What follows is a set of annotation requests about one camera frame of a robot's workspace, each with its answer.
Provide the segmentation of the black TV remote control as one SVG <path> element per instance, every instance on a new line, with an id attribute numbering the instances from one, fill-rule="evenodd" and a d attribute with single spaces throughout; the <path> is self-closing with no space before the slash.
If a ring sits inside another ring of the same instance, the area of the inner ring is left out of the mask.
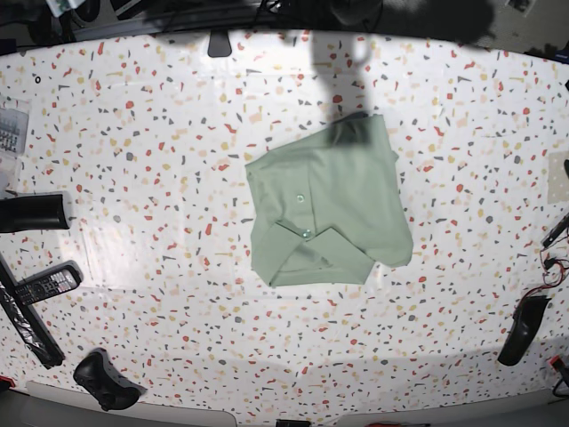
<path id="1" fill-rule="evenodd" d="M 21 302 L 29 306 L 73 291 L 82 281 L 83 274 L 77 265 L 74 262 L 64 262 L 21 280 L 16 285 L 15 292 Z"/>

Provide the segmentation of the long black bar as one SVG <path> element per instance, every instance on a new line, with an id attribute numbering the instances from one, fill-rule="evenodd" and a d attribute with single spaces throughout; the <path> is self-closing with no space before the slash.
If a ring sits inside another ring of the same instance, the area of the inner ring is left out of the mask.
<path id="1" fill-rule="evenodd" d="M 53 340 L 36 315 L 36 312 L 25 306 L 16 294 L 17 282 L 1 259 L 1 306 L 12 322 L 24 345 L 46 368 L 61 366 L 65 356 L 59 345 Z"/>

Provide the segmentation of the terrazzo patterned table cloth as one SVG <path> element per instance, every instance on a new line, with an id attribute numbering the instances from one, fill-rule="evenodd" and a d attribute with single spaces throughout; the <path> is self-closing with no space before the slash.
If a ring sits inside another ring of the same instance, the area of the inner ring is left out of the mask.
<path id="1" fill-rule="evenodd" d="M 3 57 L 1 93 L 29 104 L 13 188 L 64 192 L 68 230 L 2 235 L 17 278 L 65 261 L 76 290 L 36 309 L 62 349 L 46 369 L 7 318 L 1 373 L 76 392 L 105 349 L 154 408 L 334 425 L 350 415 L 548 389 L 568 352 L 568 287 L 514 367 L 498 354 L 541 241 L 568 208 L 568 69 L 436 40 L 236 32 L 136 36 Z M 397 153 L 410 263 L 369 286 L 271 289 L 251 268 L 245 166 L 356 111 Z"/>

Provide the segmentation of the small red clip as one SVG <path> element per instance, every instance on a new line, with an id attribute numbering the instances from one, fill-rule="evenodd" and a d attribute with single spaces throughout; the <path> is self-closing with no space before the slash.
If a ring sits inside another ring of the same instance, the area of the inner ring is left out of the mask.
<path id="1" fill-rule="evenodd" d="M 559 356 L 552 358 L 549 364 L 556 372 L 561 372 L 565 368 L 565 363 Z"/>

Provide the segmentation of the green T-shirt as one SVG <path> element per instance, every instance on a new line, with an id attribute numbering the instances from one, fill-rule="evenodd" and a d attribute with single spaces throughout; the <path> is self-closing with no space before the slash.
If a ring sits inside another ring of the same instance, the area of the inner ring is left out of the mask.
<path id="1" fill-rule="evenodd" d="M 413 238 L 381 115 L 351 116 L 249 163 L 252 270 L 271 287 L 364 284 Z"/>

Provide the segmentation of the black game controller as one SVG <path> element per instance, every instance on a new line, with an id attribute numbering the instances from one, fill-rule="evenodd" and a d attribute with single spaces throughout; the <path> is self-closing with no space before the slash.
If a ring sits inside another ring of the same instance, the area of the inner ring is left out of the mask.
<path id="1" fill-rule="evenodd" d="M 103 411 L 125 410 L 136 404 L 146 389 L 120 375 L 103 349 L 91 351 L 76 367 L 75 382 L 94 397 Z"/>

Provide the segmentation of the clear plastic parts box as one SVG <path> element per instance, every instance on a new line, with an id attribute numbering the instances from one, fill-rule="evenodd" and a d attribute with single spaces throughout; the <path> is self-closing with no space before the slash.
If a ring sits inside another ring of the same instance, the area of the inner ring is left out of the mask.
<path id="1" fill-rule="evenodd" d="M 1 150 L 9 155 L 24 153 L 28 130 L 28 114 L 17 109 L 1 109 Z"/>

